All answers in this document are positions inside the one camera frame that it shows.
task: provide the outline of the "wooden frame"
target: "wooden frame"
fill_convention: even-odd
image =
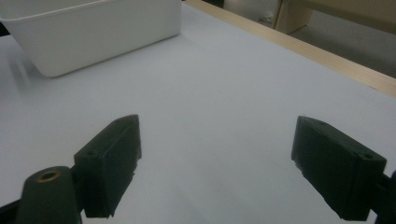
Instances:
[[[219,7],[213,7],[201,0],[187,0],[186,3],[220,20],[226,21],[254,35],[276,43],[283,48],[301,54],[305,56],[305,58],[331,68],[332,70],[359,81],[373,89],[396,97],[396,79],[393,77],[388,77],[373,69],[353,63],[333,53],[319,49],[291,36],[284,35],[271,28],[265,27],[257,22],[235,15],[232,12],[228,12]]]
[[[396,35],[394,0],[278,0],[273,28],[292,33],[308,24],[312,10]]]

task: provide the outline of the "screw hole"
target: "screw hole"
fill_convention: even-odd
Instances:
[[[38,177],[37,182],[39,183],[46,183],[46,182],[50,182],[56,178],[58,178],[58,176],[61,175],[61,172],[59,171],[47,171],[46,173],[42,174],[41,176]]]

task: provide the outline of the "white plastic container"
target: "white plastic container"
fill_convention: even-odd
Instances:
[[[57,77],[180,31],[180,0],[0,0],[0,21]]]

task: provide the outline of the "container rim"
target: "container rim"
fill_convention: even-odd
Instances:
[[[24,21],[32,21],[32,20],[37,20],[37,19],[40,19],[40,18],[45,18],[45,17],[48,17],[48,16],[64,14],[64,13],[69,12],[69,11],[80,10],[80,9],[83,9],[83,8],[86,8],[86,7],[99,6],[99,5],[102,5],[102,4],[116,2],[116,1],[121,1],[121,0],[97,0],[97,1],[94,1],[94,2],[90,2],[90,3],[86,3],[86,4],[74,6],[74,7],[65,7],[65,8],[56,9],[56,10],[52,10],[52,11],[48,11],[48,12],[44,12],[44,13],[40,13],[40,14],[36,14],[36,15],[32,15],[32,16],[21,17],[21,18],[17,18],[17,19],[4,19],[4,18],[1,17],[1,14],[0,14],[0,22],[17,23],[17,22],[24,22]]]

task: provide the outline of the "white table surface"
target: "white table surface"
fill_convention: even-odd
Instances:
[[[345,223],[290,159],[299,115],[396,170],[395,98],[183,5],[180,35],[58,78],[0,38],[0,204],[130,114],[143,150],[134,180],[115,217],[84,223]]]

